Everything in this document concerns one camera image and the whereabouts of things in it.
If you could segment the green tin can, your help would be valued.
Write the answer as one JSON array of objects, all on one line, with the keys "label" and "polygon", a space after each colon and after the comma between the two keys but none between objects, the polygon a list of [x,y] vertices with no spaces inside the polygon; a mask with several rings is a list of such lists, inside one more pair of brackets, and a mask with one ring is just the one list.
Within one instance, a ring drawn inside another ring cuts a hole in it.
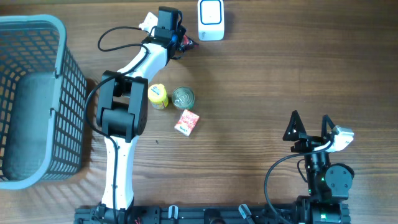
[{"label": "green tin can", "polygon": [[172,93],[172,103],[179,110],[191,110],[195,104],[194,92],[187,86],[180,86]]}]

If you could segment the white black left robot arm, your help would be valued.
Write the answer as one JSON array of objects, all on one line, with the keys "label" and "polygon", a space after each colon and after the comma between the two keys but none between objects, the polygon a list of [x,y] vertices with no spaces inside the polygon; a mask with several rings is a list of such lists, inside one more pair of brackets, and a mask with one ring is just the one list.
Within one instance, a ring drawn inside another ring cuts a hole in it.
[{"label": "white black left robot arm", "polygon": [[95,88],[99,92],[96,123],[107,150],[106,187],[100,208],[116,215],[125,214],[134,200],[134,153],[146,127],[148,84],[189,44],[183,26],[154,26],[148,33],[131,62],[117,72],[105,71]]}]

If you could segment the dark snack packet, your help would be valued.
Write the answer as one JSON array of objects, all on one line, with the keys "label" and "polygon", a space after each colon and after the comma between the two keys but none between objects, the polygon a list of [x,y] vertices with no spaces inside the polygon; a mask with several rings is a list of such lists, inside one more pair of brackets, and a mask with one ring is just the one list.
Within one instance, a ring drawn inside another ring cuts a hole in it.
[{"label": "dark snack packet", "polygon": [[194,49],[195,47],[198,47],[198,46],[199,46],[199,44],[197,42],[195,42],[193,39],[191,39],[187,35],[183,36],[183,40],[182,40],[182,43],[181,43],[181,48],[184,51]]}]

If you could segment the grey plastic basket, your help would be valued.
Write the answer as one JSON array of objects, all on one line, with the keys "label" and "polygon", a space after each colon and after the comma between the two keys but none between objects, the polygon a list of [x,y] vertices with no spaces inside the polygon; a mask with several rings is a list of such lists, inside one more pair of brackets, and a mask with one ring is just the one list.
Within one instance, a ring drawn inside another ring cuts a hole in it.
[{"label": "grey plastic basket", "polygon": [[81,169],[87,82],[51,15],[1,18],[1,188]]}]

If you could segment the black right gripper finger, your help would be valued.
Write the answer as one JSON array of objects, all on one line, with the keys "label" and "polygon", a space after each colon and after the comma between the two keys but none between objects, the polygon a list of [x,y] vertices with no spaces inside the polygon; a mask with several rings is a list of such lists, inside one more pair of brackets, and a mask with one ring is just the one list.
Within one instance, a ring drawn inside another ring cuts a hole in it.
[{"label": "black right gripper finger", "polygon": [[306,139],[307,132],[297,110],[293,111],[287,129],[282,137],[284,141]]},{"label": "black right gripper finger", "polygon": [[328,128],[331,130],[335,127],[335,124],[330,119],[330,117],[326,114],[322,118],[322,130],[321,130],[321,137],[324,138],[328,134]]}]

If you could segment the yellow lidded jar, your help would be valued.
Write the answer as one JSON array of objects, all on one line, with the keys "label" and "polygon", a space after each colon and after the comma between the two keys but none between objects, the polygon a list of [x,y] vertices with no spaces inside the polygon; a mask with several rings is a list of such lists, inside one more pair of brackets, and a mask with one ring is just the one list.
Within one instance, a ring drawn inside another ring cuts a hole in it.
[{"label": "yellow lidded jar", "polygon": [[148,99],[157,110],[162,110],[169,104],[167,91],[163,84],[153,84],[148,89]]}]

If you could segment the red white small carton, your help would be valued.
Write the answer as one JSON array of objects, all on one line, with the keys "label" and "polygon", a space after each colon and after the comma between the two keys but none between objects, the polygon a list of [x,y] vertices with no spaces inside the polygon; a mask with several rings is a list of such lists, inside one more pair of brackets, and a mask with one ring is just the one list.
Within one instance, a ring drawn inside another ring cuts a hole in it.
[{"label": "red white small carton", "polygon": [[199,115],[189,110],[184,110],[174,128],[177,131],[180,131],[185,136],[189,136],[192,133],[199,119],[200,119]]}]

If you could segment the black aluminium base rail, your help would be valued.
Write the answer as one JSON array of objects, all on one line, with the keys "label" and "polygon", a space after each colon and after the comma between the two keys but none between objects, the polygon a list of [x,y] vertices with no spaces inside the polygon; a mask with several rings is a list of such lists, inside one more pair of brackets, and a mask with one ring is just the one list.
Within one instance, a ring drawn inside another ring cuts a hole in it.
[{"label": "black aluminium base rail", "polygon": [[308,202],[270,206],[169,207],[131,206],[114,210],[105,205],[75,210],[75,223],[141,223],[141,224],[206,224],[206,223],[342,223],[350,224],[347,204],[325,205]]}]

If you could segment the white barcode scanner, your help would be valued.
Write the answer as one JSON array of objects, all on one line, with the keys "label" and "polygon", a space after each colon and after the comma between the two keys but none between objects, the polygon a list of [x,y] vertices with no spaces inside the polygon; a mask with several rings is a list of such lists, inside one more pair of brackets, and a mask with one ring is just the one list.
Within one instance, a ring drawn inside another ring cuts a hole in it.
[{"label": "white barcode scanner", "polygon": [[198,38],[201,41],[218,41],[224,38],[223,0],[198,0]]}]

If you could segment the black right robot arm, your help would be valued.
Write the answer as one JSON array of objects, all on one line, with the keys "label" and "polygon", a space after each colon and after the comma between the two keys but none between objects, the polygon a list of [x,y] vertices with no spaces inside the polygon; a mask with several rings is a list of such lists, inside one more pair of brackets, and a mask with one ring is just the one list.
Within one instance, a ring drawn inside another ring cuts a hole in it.
[{"label": "black right robot arm", "polygon": [[330,154],[345,149],[353,140],[350,128],[335,125],[329,116],[322,118],[320,136],[308,135],[297,111],[293,111],[282,138],[292,141],[291,151],[303,157],[308,195],[294,202],[289,220],[293,223],[349,223],[349,190],[354,170],[343,163],[332,164]]}]

